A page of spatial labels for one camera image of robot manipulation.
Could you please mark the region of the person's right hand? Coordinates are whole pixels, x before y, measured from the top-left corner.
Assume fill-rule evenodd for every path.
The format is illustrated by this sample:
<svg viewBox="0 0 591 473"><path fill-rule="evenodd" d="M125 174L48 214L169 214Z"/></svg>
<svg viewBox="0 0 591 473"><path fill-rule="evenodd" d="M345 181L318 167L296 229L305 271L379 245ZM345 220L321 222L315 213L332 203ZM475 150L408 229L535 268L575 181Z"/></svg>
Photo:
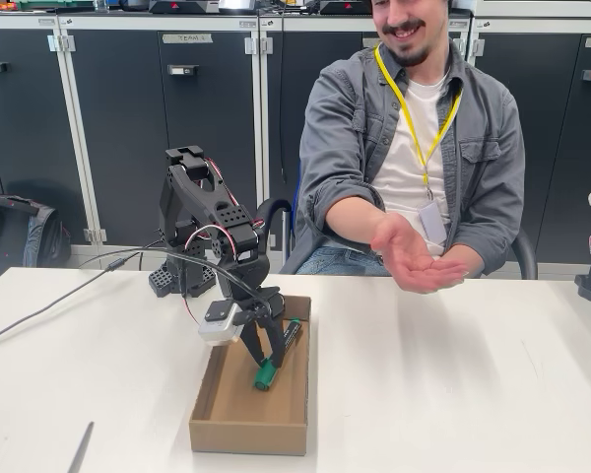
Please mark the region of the person's right hand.
<svg viewBox="0 0 591 473"><path fill-rule="evenodd" d="M422 236L398 214L385 214L370 243L383 265L403 291L435 292L461 282L467 270L463 261L434 259Z"/></svg>

